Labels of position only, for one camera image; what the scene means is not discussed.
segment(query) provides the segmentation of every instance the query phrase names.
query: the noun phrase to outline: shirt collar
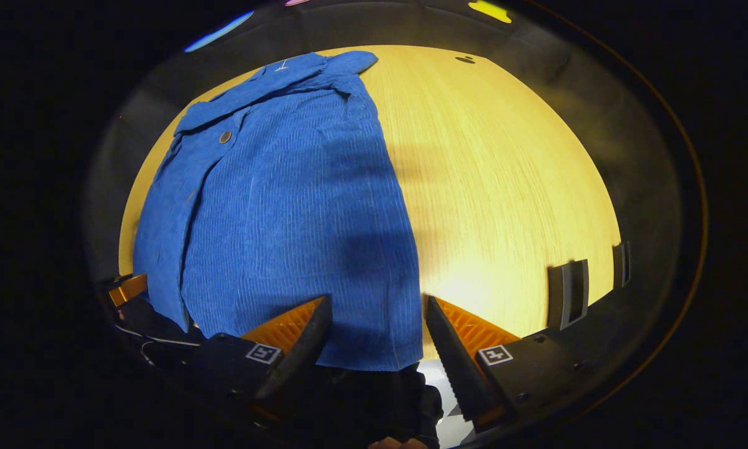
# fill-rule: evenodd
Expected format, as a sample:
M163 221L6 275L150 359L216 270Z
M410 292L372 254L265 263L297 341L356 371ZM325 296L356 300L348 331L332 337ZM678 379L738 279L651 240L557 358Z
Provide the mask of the shirt collar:
M266 65L250 79L208 102L199 102L188 108L177 125L178 133L191 131L206 123L225 117L234 111L245 108L266 95L285 89L289 85L308 79L326 68L326 58L315 53L303 54L291 59Z

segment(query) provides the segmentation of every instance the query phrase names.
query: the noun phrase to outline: table surface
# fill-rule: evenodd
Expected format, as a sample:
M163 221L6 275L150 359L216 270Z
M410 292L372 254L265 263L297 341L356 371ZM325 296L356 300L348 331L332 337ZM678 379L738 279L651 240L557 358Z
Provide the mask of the table surface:
M482 57L419 46L316 53L351 49L379 57L360 77L402 187L423 295L522 337L546 327L548 267L587 259L588 303L611 290L611 247L621 242L615 211L587 151L550 106ZM120 234L122 274L132 272L143 201L183 114L152 146L132 185ZM435 358L424 327L424 360Z

